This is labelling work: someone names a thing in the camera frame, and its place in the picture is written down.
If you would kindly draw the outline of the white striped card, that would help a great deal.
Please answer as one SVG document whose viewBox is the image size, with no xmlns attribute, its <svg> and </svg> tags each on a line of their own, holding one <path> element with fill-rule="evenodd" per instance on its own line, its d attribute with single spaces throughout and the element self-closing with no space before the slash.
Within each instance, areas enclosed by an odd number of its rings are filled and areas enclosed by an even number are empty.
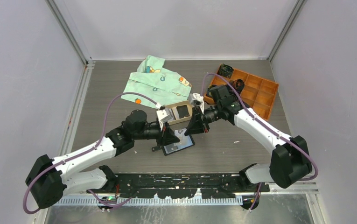
<svg viewBox="0 0 357 224">
<path fill-rule="evenodd" d="M 186 128 L 175 130 L 175 136 L 178 137 L 178 138 L 180 138 L 180 139 L 186 137 L 186 136 L 185 136 L 186 130 L 187 130 Z"/>
</svg>

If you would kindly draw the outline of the black leather card holder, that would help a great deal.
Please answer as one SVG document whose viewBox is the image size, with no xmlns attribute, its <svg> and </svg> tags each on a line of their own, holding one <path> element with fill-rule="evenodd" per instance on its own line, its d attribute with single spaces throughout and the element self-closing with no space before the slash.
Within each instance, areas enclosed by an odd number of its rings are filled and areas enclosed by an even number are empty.
<svg viewBox="0 0 357 224">
<path fill-rule="evenodd" d="M 170 144 L 167 146 L 155 146 L 155 147 L 152 147 L 151 150 L 152 150 L 152 152 L 162 151 L 165 156 L 168 156 L 168 155 L 177 153 L 181 150 L 190 148 L 195 145 L 195 142 L 191 135 L 189 135 L 189 136 L 183 135 L 183 136 L 180 136 L 179 139 L 180 139 L 180 141 L 177 143 L 173 143 L 173 144 Z"/>
</svg>

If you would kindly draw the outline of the black vip card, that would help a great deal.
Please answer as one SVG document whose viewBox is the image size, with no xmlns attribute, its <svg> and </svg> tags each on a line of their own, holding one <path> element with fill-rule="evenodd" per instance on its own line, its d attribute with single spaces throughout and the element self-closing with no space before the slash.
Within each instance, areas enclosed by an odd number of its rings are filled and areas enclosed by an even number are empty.
<svg viewBox="0 0 357 224">
<path fill-rule="evenodd" d="M 187 105 L 180 105 L 177 106 L 177 112 L 179 119 L 190 117 L 188 106 Z"/>
</svg>

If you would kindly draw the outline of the green cartoon print cloth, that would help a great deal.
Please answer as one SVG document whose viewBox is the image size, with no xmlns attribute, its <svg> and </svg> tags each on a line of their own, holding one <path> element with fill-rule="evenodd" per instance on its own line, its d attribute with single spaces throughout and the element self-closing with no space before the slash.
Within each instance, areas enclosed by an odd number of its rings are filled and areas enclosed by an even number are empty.
<svg viewBox="0 0 357 224">
<path fill-rule="evenodd" d="M 164 63 L 165 59 L 148 55 L 137 71 L 130 74 L 124 89 L 124 92 L 136 92 L 138 95 L 127 94 L 121 98 L 151 108 L 154 108 L 155 104 L 143 96 L 161 105 L 187 100 L 192 84 L 179 73 L 164 68 Z"/>
</svg>

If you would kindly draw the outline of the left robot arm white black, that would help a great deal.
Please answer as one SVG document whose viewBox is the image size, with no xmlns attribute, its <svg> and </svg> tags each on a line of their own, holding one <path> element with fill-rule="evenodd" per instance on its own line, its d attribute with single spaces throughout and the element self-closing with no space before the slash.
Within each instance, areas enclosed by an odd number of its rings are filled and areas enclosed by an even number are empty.
<svg viewBox="0 0 357 224">
<path fill-rule="evenodd" d="M 119 127 L 86 147 L 55 158 L 49 158 L 46 154 L 38 157 L 25 180 L 28 187 L 23 198 L 25 211 L 30 213 L 27 209 L 29 194 L 39 209 L 45 209 L 63 196 L 82 190 L 114 191 L 117 181 L 109 168 L 101 166 L 89 172 L 83 170 L 128 151 L 134 147 L 136 140 L 156 140 L 158 146 L 178 143 L 180 139 L 168 124 L 172 119 L 171 112 L 162 107 L 156 115 L 157 121 L 148 123 L 144 111 L 134 110 Z"/>
</svg>

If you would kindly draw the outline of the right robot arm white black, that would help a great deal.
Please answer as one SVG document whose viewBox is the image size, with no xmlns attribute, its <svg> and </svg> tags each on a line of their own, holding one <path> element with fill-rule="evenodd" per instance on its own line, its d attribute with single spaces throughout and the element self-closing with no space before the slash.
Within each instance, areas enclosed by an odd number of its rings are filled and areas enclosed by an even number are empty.
<svg viewBox="0 0 357 224">
<path fill-rule="evenodd" d="M 272 182 L 281 188 L 288 188 L 313 171 L 306 141 L 301 136 L 285 134 L 255 113 L 255 111 L 234 93 L 228 85 L 211 88 L 215 105 L 204 108 L 204 99 L 199 93 L 191 93 L 189 102 L 194 106 L 192 118 L 185 135 L 207 133 L 210 123 L 223 119 L 246 131 L 271 155 L 268 164 L 254 163 L 239 172 L 239 185 L 250 192 L 258 183 Z"/>
</svg>

